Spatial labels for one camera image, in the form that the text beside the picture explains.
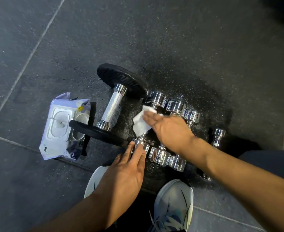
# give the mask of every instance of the wet wipes package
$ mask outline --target wet wipes package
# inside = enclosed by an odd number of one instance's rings
[[[89,99],[70,99],[64,93],[53,99],[49,108],[40,152],[44,160],[59,156],[76,160],[82,153],[85,135],[69,127],[71,120],[88,124]]]

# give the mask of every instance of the forearm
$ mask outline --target forearm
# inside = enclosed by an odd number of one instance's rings
[[[223,184],[268,231],[284,231],[284,179],[198,138],[182,156]]]
[[[92,194],[69,211],[29,232],[97,232],[106,228],[108,215],[109,202]]]

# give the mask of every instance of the black rubber disc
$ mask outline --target black rubber disc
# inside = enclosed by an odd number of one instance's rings
[[[134,98],[144,98],[147,91],[147,84],[138,75],[127,69],[109,63],[99,65],[97,74],[104,83],[112,89],[116,84],[127,87],[126,95]]]
[[[119,147],[125,147],[128,145],[128,141],[116,136],[108,131],[97,128],[93,125],[87,125],[82,122],[71,120],[69,126],[74,130],[90,136],[91,138],[103,141],[105,143],[113,144]]]

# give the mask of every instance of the sneaker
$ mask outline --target sneaker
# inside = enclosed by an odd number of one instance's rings
[[[149,232],[187,231],[193,211],[194,192],[179,179],[161,188],[154,204],[154,219]]]
[[[107,171],[108,168],[109,166],[107,167],[100,166],[94,171],[94,173],[90,177],[90,180],[86,186],[84,199],[90,196],[90,194],[93,193],[93,191],[97,188],[102,176],[104,175],[104,173]]]

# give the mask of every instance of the white cloth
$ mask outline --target white cloth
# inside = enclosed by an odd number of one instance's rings
[[[151,126],[149,126],[142,118],[142,116],[144,115],[144,111],[151,111],[153,113],[157,113],[156,109],[152,107],[142,106],[142,111],[133,118],[134,125],[132,129],[137,137],[141,136],[143,133],[151,129]]]

